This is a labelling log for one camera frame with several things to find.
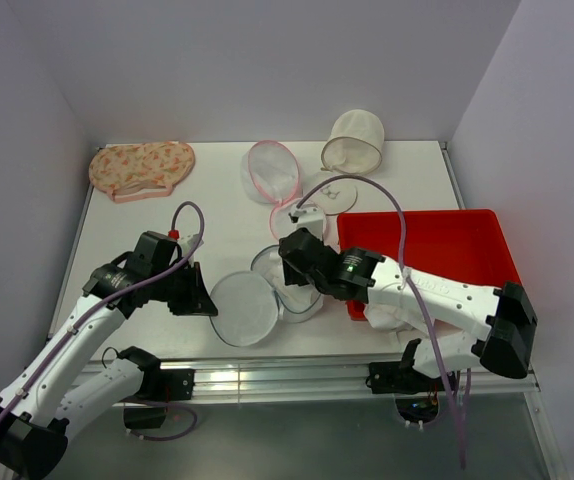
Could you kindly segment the white bra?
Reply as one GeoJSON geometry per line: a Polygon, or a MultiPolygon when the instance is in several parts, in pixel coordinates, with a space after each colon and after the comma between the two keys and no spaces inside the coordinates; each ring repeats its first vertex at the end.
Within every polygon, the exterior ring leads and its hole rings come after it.
{"type": "Polygon", "coordinates": [[[428,335],[421,313],[384,304],[367,304],[363,312],[369,325],[378,331],[398,332],[416,330],[428,335]]]}
{"type": "Polygon", "coordinates": [[[274,289],[282,310],[281,319],[287,323],[302,323],[311,319],[323,307],[322,295],[312,286],[287,285],[282,260],[276,251],[269,251],[252,267],[274,289]]]}

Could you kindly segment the grey-trimmed white mesh laundry bag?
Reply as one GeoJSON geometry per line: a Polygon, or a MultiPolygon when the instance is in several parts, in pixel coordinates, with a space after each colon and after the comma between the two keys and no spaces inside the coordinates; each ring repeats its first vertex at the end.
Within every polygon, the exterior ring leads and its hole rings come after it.
{"type": "Polygon", "coordinates": [[[218,314],[210,318],[211,325],[229,346],[255,345],[269,336],[279,322],[285,322],[274,289],[252,269],[256,260],[269,251],[278,254],[278,247],[264,248],[253,258],[249,270],[223,277],[211,290],[210,297],[218,309],[218,314]]]}

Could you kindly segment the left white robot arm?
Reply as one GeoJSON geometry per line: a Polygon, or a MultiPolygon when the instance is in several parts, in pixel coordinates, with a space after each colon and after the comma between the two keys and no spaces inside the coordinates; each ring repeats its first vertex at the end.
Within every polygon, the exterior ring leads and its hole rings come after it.
{"type": "Polygon", "coordinates": [[[166,407],[161,362],[138,347],[118,352],[85,383],[73,383],[104,341],[148,303],[164,304],[175,316],[217,314],[192,259],[202,237],[147,231],[134,250],[93,271],[66,322],[0,392],[1,465],[25,479],[43,479],[70,441],[114,404],[166,407]]]}

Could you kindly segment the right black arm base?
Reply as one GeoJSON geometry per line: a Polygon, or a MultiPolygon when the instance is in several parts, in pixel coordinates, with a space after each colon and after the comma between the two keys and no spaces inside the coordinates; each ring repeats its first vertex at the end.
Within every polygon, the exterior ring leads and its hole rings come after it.
{"type": "Polygon", "coordinates": [[[439,416],[439,393],[445,391],[440,377],[427,377],[399,361],[371,362],[365,385],[374,395],[394,395],[396,411],[405,422],[420,425],[439,416]]]}

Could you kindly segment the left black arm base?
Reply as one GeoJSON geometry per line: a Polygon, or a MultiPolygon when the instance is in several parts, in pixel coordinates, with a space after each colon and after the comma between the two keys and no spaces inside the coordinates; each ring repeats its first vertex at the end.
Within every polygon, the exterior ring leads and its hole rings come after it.
{"type": "Polygon", "coordinates": [[[183,401],[190,400],[195,385],[191,368],[163,369],[153,382],[129,399],[134,406],[123,410],[123,425],[129,435],[147,441],[171,441],[191,433],[198,425],[198,414],[183,401]],[[186,423],[184,429],[169,436],[156,436],[150,431],[160,429],[168,420],[186,423]]]}

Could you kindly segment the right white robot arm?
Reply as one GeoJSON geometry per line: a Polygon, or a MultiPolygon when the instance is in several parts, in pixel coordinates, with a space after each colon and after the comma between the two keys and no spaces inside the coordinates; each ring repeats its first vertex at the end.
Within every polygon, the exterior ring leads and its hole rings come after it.
{"type": "Polygon", "coordinates": [[[407,344],[399,368],[410,389],[476,366],[510,379],[528,374],[537,316],[517,283],[459,283],[361,248],[336,252],[304,228],[280,240],[279,255],[289,285],[420,315],[428,336],[407,344]]]}

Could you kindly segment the white bra in tray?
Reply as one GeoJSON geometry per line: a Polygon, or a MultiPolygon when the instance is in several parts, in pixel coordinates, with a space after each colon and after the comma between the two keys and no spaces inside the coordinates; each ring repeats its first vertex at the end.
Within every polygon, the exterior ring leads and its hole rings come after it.
{"type": "Polygon", "coordinates": [[[428,335],[421,313],[384,304],[367,304],[363,312],[369,325],[378,331],[398,332],[416,330],[428,335]]]}

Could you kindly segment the pink-trimmed white mesh laundry bag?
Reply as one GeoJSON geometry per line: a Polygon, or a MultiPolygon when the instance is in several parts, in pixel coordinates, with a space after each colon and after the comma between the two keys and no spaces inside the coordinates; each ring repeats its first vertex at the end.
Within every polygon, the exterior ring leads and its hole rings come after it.
{"type": "Polygon", "coordinates": [[[289,207],[303,198],[301,168],[293,153],[276,141],[260,141],[242,157],[240,178],[247,197],[271,207],[269,229],[279,240],[293,231],[289,207]]]}

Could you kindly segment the beige mesh laundry bag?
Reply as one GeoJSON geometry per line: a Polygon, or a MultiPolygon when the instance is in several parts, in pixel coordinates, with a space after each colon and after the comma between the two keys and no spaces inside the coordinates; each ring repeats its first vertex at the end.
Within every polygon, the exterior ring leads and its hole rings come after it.
{"type": "MultiPolygon", "coordinates": [[[[335,121],[329,138],[322,148],[321,169],[307,178],[304,192],[334,175],[366,175],[382,162],[385,131],[381,120],[373,113],[353,109],[335,121]]],[[[327,216],[347,212],[358,198],[357,182],[336,180],[315,191],[311,201],[327,216]]]]}

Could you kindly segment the orange floral laundry bag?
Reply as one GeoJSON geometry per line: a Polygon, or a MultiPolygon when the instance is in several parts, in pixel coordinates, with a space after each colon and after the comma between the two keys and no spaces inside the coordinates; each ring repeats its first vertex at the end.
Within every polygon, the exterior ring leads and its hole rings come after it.
{"type": "Polygon", "coordinates": [[[170,196],[193,170],[194,150],[183,142],[148,142],[100,149],[91,160],[91,185],[116,204],[170,196]]]}

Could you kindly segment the red plastic tray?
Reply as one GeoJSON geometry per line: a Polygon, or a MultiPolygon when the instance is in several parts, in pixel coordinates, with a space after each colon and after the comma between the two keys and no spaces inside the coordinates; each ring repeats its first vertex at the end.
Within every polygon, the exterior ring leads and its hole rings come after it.
{"type": "MultiPolygon", "coordinates": [[[[407,211],[404,264],[461,285],[500,291],[520,276],[496,214],[488,209],[407,211]]],[[[340,247],[359,247],[396,260],[401,224],[396,212],[344,213],[340,247]]]]}

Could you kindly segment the aluminium mounting rail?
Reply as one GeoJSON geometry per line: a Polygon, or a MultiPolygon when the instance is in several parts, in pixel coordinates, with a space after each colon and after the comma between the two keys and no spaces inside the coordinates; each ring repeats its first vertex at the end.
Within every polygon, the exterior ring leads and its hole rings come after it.
{"type": "Polygon", "coordinates": [[[165,360],[163,369],[195,370],[190,402],[246,404],[363,400],[368,364],[395,361],[397,355],[343,355],[255,359],[165,360]]]}

